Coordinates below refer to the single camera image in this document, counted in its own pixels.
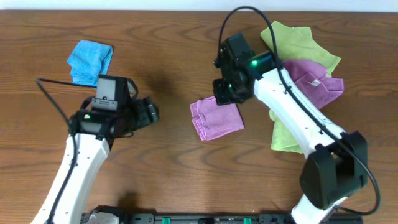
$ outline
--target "wood grain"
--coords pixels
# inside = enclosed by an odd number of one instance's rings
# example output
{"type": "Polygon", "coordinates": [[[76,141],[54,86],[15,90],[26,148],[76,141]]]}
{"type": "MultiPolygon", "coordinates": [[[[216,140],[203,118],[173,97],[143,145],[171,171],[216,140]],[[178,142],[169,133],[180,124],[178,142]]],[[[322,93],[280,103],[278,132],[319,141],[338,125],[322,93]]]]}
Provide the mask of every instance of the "wood grain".
{"type": "MultiPolygon", "coordinates": [[[[225,12],[1,11],[0,223],[27,223],[58,171],[67,129],[34,78],[70,81],[67,58],[79,40],[114,46],[109,74],[132,78],[151,96],[161,120],[117,140],[91,191],[97,205],[158,212],[256,213],[290,210],[302,191],[303,155],[270,149],[268,108],[255,99],[239,105],[246,128],[201,142],[189,104],[212,95],[221,76],[212,66],[225,12]]],[[[398,219],[398,14],[270,12],[288,26],[310,26],[313,38],[342,60],[333,72],[345,93],[322,112],[369,143],[369,167],[382,193],[380,211],[366,223],[398,219]]],[[[242,31],[257,52],[265,23],[235,15],[224,36],[242,31]]],[[[48,84],[72,114],[94,90],[48,84]]],[[[344,205],[370,209],[369,184],[344,205]]]]}

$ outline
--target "green connector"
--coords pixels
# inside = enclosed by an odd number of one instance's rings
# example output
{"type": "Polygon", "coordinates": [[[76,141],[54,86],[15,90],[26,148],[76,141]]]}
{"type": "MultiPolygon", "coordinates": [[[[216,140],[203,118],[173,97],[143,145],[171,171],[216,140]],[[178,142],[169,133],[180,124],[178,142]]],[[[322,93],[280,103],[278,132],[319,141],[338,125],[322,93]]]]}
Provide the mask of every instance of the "green connector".
{"type": "Polygon", "coordinates": [[[170,218],[163,218],[162,219],[162,224],[171,224],[172,220],[170,218]]]}
{"type": "Polygon", "coordinates": [[[243,224],[251,224],[251,218],[244,218],[243,224]]]}

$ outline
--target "white wall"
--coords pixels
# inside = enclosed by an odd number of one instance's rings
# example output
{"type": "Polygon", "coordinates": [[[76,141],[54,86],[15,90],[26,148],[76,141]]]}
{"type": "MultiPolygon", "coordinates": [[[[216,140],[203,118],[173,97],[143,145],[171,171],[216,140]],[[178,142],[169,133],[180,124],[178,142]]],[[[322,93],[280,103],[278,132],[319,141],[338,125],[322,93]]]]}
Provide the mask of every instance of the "white wall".
{"type": "Polygon", "coordinates": [[[0,9],[136,9],[398,12],[398,0],[0,0],[0,9]]]}

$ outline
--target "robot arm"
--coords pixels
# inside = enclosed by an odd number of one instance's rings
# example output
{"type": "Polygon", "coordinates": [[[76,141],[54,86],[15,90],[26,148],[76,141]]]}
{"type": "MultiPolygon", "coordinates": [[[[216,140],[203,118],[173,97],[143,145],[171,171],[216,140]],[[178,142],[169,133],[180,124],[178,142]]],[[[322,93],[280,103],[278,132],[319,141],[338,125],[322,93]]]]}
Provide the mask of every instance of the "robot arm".
{"type": "MultiPolygon", "coordinates": [[[[106,139],[96,139],[94,134],[76,134],[78,147],[77,165],[73,169],[68,184],[59,200],[54,223],[79,223],[83,209],[85,208],[94,179],[105,159],[109,154],[109,144],[106,139]]],[[[43,224],[49,217],[52,205],[55,201],[63,180],[67,175],[73,156],[72,137],[67,139],[67,148],[58,170],[58,174],[51,186],[50,192],[42,205],[42,208],[32,223],[43,224]]]]}
{"type": "Polygon", "coordinates": [[[132,80],[99,76],[96,96],[85,100],[69,119],[76,148],[70,135],[57,176],[32,223],[80,223],[94,179],[108,157],[114,140],[126,134],[132,135],[133,131],[159,120],[157,107],[152,100],[137,99],[137,96],[138,89],[132,80]],[[92,109],[87,110],[90,102],[92,109]],[[76,166],[71,169],[75,151],[76,166]],[[69,170],[72,174],[57,199],[69,170]],[[50,211],[54,209],[55,212],[50,216],[50,211]]]}
{"type": "MultiPolygon", "coordinates": [[[[340,136],[340,133],[344,132],[341,127],[331,122],[303,95],[294,85],[286,69],[282,70],[282,75],[307,109],[326,125],[335,136],[340,136]]],[[[255,96],[272,109],[287,126],[303,149],[305,158],[308,158],[311,153],[316,151],[316,145],[322,144],[327,146],[334,142],[326,134],[321,134],[320,128],[301,110],[292,97],[285,92],[276,68],[263,74],[262,77],[262,79],[256,80],[254,83],[255,96]]],[[[346,197],[343,197],[334,205],[341,203],[345,199],[346,197]]],[[[333,207],[326,210],[319,209],[303,195],[298,205],[293,208],[292,216],[297,224],[318,224],[327,217],[332,209],[333,207]]]]}
{"type": "Polygon", "coordinates": [[[314,120],[351,148],[365,163],[367,144],[358,132],[346,134],[316,109],[295,86],[288,71],[282,68],[282,78],[302,104],[300,107],[283,85],[276,60],[272,52],[256,55],[242,34],[226,39],[220,45],[215,61],[223,78],[213,82],[214,94],[219,105],[243,103],[255,95],[287,126],[307,159],[300,177],[304,196],[291,215],[298,224],[318,224],[333,213],[335,205],[365,186],[367,175],[314,120]]]}

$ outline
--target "pink cloth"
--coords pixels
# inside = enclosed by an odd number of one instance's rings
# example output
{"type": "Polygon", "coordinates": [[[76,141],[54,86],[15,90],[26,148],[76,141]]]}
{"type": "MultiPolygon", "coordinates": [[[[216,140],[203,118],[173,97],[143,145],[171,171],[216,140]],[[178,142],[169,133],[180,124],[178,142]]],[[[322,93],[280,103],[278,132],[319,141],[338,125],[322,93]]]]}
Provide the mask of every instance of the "pink cloth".
{"type": "Polygon", "coordinates": [[[326,77],[326,68],[311,60],[286,60],[283,65],[297,88],[318,109],[326,106],[344,92],[341,78],[326,77]]]}
{"type": "Polygon", "coordinates": [[[192,123],[202,141],[244,129],[236,104],[218,106],[214,96],[191,104],[192,123]]]}

